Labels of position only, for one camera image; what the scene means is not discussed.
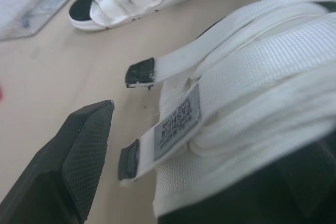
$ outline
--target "fabric label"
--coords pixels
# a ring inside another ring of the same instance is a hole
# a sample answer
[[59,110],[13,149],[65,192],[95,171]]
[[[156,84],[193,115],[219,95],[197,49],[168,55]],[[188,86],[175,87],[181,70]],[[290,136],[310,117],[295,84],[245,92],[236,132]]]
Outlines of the fabric label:
[[182,103],[154,128],[154,161],[169,151],[200,121],[199,90],[197,84]]

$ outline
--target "red object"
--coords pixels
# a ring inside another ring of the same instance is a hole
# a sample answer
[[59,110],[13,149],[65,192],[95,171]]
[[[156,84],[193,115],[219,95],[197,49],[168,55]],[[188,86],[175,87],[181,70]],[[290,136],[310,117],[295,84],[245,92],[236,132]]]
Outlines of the red object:
[[4,97],[4,94],[3,94],[3,92],[2,92],[2,89],[1,89],[1,87],[0,87],[0,102],[2,101],[2,98]]

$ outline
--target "black plastic piece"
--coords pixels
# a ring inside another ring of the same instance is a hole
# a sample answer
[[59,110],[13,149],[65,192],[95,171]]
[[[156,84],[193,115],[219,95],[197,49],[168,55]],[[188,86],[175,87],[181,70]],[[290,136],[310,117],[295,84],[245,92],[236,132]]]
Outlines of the black plastic piece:
[[336,12],[336,2],[334,1],[325,1],[325,2],[316,2],[319,5],[322,5],[326,9],[328,9],[329,12],[334,13]]
[[121,150],[118,180],[136,177],[139,163],[139,140],[135,140],[130,146]]
[[1,224],[80,224],[89,214],[107,149],[114,105],[70,114],[0,204]]
[[130,84],[154,82],[154,66],[154,58],[143,60],[137,64],[131,65],[125,76],[126,87],[131,88]]

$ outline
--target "beige floor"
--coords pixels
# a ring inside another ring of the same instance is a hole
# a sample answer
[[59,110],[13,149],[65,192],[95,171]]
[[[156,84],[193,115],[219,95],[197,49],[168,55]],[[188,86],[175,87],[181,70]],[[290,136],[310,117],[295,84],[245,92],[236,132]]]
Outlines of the beige floor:
[[117,161],[121,147],[158,120],[160,87],[126,89],[124,74],[130,64],[186,45],[254,1],[191,0],[97,33],[71,27],[69,3],[37,36],[0,42],[0,200],[70,112],[113,99],[106,164],[86,223],[155,223],[155,174],[122,188]]

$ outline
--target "black strap tip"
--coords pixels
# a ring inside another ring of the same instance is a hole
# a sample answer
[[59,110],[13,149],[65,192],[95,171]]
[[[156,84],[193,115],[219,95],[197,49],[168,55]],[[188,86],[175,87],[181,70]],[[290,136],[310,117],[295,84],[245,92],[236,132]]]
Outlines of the black strap tip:
[[136,177],[139,162],[139,140],[135,140],[130,146],[121,149],[118,180]]

